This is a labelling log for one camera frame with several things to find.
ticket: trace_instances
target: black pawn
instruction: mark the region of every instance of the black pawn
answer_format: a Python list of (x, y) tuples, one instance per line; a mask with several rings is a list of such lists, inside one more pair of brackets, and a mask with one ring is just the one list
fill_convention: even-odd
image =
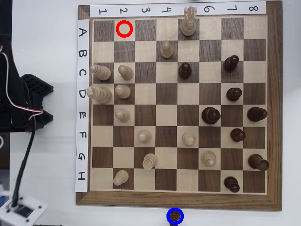
[(239, 63), (238, 56), (232, 55), (225, 60), (224, 68), (226, 71), (232, 72), (237, 67), (238, 63)]
[(185, 62), (179, 68), (179, 75), (182, 79), (187, 79), (191, 75), (191, 66), (189, 63)]

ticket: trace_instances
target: black chess piece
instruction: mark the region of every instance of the black chess piece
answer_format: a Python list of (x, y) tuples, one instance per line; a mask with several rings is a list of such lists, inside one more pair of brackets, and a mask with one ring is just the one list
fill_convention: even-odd
[(240, 190), (238, 181), (234, 177), (228, 177), (224, 180), (224, 184), (226, 188), (228, 188), (231, 192), (237, 193)]
[(191, 75), (191, 65), (187, 62), (183, 63), (179, 68), (179, 75), (182, 79), (187, 79)]
[(252, 107), (247, 112), (247, 117), (251, 121), (260, 121), (268, 116), (267, 110), (260, 107)]
[(239, 63), (238, 56), (232, 55), (225, 60), (224, 68), (226, 71), (232, 72), (237, 67), (238, 63)]
[(214, 107), (207, 107), (202, 112), (202, 119), (207, 124), (215, 124), (221, 118), (220, 112)]
[(240, 88), (231, 88), (226, 96), (230, 101), (237, 101), (241, 95), (243, 95), (243, 91)]

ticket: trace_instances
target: chessboard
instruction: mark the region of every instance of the chessboard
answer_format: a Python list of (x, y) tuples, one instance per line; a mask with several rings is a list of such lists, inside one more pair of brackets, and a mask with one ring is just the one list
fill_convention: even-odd
[[(104, 81), (88, 73), (89, 86), (111, 97), (89, 99), (88, 192), (77, 193), (77, 204), (281, 210), (281, 4), (267, 2), (265, 15), (196, 16), (192, 36), (181, 32), (183, 16), (90, 18), (88, 9), (79, 7), (79, 19), (89, 19), (89, 66), (111, 72)], [(133, 26), (126, 38), (116, 32), (122, 20)], [(160, 52), (165, 41), (170, 58)], [(228, 71), (233, 55), (239, 62)], [(185, 62), (187, 78), (179, 72)], [(123, 65), (133, 71), (129, 80)], [(227, 95), (232, 88), (241, 91), (236, 101)], [(204, 119), (209, 107), (220, 114), (214, 124)], [(252, 121), (255, 107), (268, 116)], [(265, 169), (250, 163), (255, 155)], [(120, 172), (127, 178), (117, 185)]]

